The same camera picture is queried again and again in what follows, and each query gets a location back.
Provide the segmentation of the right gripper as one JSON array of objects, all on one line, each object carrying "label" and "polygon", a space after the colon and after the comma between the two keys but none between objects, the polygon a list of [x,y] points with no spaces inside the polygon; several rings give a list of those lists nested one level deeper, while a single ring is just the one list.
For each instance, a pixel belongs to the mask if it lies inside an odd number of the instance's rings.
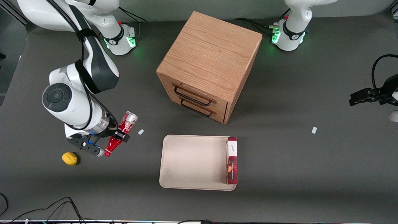
[{"label": "right gripper", "polygon": [[85,125],[71,126],[65,124],[64,131],[66,138],[68,140],[97,140],[113,134],[113,142],[116,143],[128,142],[130,138],[127,133],[121,130],[116,130],[114,123],[89,124],[85,128],[84,126]]}]

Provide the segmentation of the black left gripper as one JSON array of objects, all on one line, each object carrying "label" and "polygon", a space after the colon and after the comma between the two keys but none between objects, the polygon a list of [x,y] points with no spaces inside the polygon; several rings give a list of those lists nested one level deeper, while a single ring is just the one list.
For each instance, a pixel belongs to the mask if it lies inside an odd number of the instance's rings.
[{"label": "black left gripper", "polygon": [[349,104],[350,106],[355,106],[360,103],[367,102],[379,102],[380,105],[390,104],[393,106],[398,105],[397,99],[393,97],[393,93],[397,91],[398,88],[398,74],[395,74],[384,81],[381,88],[376,88],[376,84],[373,76],[373,87],[376,93],[371,88],[364,88],[350,95]]}]

